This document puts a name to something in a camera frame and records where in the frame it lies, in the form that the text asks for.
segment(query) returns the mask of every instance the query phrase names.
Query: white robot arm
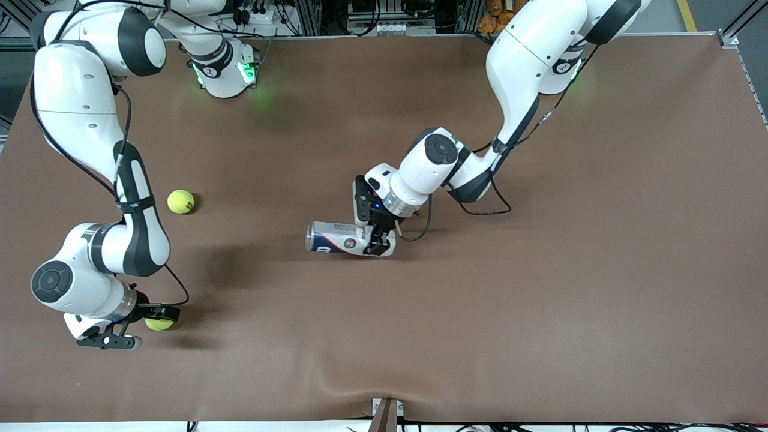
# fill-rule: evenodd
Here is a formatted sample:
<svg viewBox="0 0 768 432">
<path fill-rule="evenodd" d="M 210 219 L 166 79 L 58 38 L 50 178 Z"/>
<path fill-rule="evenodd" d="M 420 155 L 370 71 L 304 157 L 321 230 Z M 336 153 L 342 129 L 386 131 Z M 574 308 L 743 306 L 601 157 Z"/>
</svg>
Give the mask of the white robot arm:
<svg viewBox="0 0 768 432">
<path fill-rule="evenodd" d="M 462 204 L 482 198 L 531 123 L 542 87 L 548 93 L 564 91 L 578 70 L 572 68 L 578 64 L 574 59 L 581 58 L 586 44 L 602 45 L 619 36 L 649 1 L 529 1 L 495 40 L 485 60 L 488 80 L 504 115 L 489 150 L 478 156 L 444 128 L 427 129 L 411 146 L 399 170 L 381 164 L 355 180 L 356 236 L 351 236 L 352 225 L 313 222 L 307 231 L 307 250 L 390 255 L 396 224 L 417 212 L 441 186 Z M 445 165 L 437 164 L 429 157 L 435 149 L 424 145 L 435 140 L 452 143 L 451 154 L 455 152 L 456 157 L 451 156 L 450 162 L 446 159 Z M 375 217 L 361 218 L 361 213 Z M 363 236 L 367 227 L 371 234 Z M 354 248 L 347 247 L 353 243 Z"/>
<path fill-rule="evenodd" d="M 221 9 L 223 1 L 172 2 L 170 6 L 206 15 Z M 56 151 L 113 184 L 122 220 L 73 228 L 61 250 L 34 273 L 31 291 L 41 303 L 64 313 L 78 344 L 135 349 L 141 340 L 125 334 L 127 325 L 143 317 L 175 321 L 179 304 L 149 304 L 134 285 L 116 278 L 117 274 L 151 276 L 166 264 L 170 242 L 141 156 L 125 141 L 118 122 L 114 82 L 129 75 L 156 74 L 163 68 L 165 45 L 150 21 L 153 14 L 177 34 L 195 67 L 204 71 L 201 78 L 214 96 L 234 96 L 253 82 L 253 77 L 242 73 L 243 62 L 248 55 L 253 57 L 253 50 L 176 15 L 161 18 L 158 8 L 83 3 L 83 10 L 67 24 L 68 12 L 35 19 L 32 38 L 38 51 L 32 111 Z M 199 19 L 212 25 L 208 18 Z M 121 325 L 121 331 L 115 332 L 115 325 Z"/>
</svg>

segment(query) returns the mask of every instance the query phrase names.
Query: tennis ball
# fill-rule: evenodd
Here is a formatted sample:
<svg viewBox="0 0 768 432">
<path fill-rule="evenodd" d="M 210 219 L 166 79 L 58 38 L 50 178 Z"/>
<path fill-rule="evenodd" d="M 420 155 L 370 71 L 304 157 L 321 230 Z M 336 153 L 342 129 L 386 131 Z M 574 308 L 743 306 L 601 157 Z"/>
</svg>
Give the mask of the tennis ball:
<svg viewBox="0 0 768 432">
<path fill-rule="evenodd" d="M 168 208 L 176 214 L 189 213 L 194 208 L 194 197 L 184 189 L 173 191 L 168 195 Z"/>
<path fill-rule="evenodd" d="M 171 320 L 153 320 L 152 318 L 145 318 L 144 323 L 154 331 L 166 330 L 174 325 L 174 322 Z"/>
</svg>

